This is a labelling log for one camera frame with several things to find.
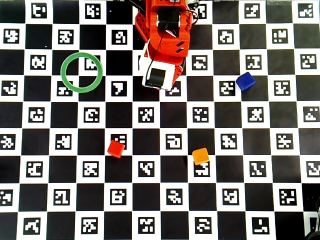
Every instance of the green ring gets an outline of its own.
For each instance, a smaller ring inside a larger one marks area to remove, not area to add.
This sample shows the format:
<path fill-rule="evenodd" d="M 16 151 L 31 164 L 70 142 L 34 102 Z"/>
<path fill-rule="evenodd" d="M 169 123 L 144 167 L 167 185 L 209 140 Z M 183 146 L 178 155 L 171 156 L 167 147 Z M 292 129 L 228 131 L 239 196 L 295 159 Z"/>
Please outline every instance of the green ring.
<path fill-rule="evenodd" d="M 91 83 L 89 86 L 76 87 L 76 86 L 72 85 L 67 79 L 67 67 L 73 60 L 81 58 L 81 57 L 90 59 L 95 63 L 96 68 L 98 70 L 98 75 L 96 76 L 93 83 Z M 68 89 L 70 89 L 71 91 L 80 93 L 80 94 L 84 94 L 84 93 L 87 93 L 87 92 L 94 90 L 100 84 L 101 79 L 102 79 L 102 75 L 103 75 L 103 68 L 102 68 L 102 64 L 99 61 L 99 59 L 96 58 L 94 55 L 86 53 L 86 52 L 75 52 L 75 53 L 71 54 L 70 56 L 68 56 L 63 61 L 61 69 L 60 69 L 60 75 L 62 78 L 62 82 L 64 83 L 64 85 Z"/>

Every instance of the orange cube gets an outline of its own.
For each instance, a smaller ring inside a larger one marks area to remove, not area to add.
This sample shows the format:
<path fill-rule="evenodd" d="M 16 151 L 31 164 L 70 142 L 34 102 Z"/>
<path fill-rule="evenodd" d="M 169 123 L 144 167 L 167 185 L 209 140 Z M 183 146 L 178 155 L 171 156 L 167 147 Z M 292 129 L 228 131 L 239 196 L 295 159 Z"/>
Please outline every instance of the orange cube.
<path fill-rule="evenodd" d="M 201 148 L 192 152 L 195 165 L 200 165 L 209 162 L 209 155 L 207 149 Z"/>

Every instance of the red cube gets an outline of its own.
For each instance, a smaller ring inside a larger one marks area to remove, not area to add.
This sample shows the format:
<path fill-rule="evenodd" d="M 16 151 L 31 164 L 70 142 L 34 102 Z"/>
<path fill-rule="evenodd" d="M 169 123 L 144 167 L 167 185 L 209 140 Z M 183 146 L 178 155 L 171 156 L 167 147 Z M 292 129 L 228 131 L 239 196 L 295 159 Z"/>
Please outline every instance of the red cube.
<path fill-rule="evenodd" d="M 125 149 L 124 144 L 122 144 L 118 141 L 115 141 L 115 140 L 111 140 L 111 143 L 110 143 L 110 146 L 109 146 L 107 152 L 108 152 L 108 154 L 119 159 L 121 157 L 121 154 L 124 151 L 124 149 Z"/>

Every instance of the cube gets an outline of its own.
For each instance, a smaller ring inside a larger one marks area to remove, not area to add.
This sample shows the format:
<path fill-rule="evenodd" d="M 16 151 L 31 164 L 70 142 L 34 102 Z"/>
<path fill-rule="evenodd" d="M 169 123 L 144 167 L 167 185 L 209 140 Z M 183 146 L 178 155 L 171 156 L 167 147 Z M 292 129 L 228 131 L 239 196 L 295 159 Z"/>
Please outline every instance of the cube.
<path fill-rule="evenodd" d="M 207 149 L 201 148 L 192 152 L 195 165 L 200 165 L 209 162 L 209 155 Z"/>
<path fill-rule="evenodd" d="M 252 85 L 256 83 L 256 80 L 253 76 L 251 76 L 250 72 L 247 71 L 245 74 L 238 77 L 235 82 L 239 86 L 241 91 L 245 91 L 248 88 L 252 87 Z"/>
<path fill-rule="evenodd" d="M 119 159 L 121 157 L 121 154 L 124 151 L 124 149 L 125 149 L 124 144 L 122 144 L 118 141 L 112 140 L 107 152 L 108 152 L 108 154 Z"/>

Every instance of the blue cube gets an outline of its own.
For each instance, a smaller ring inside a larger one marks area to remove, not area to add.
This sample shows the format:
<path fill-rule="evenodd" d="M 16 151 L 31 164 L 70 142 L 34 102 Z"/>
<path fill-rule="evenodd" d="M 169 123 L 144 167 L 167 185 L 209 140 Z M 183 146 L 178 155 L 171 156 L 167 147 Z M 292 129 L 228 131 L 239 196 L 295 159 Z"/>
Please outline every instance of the blue cube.
<path fill-rule="evenodd" d="M 250 88 L 253 84 L 256 83 L 256 80 L 253 76 L 251 76 L 250 72 L 246 72 L 245 74 L 238 77 L 238 79 L 235 81 L 236 84 L 238 84 L 241 91 L 245 91 L 248 88 Z"/>

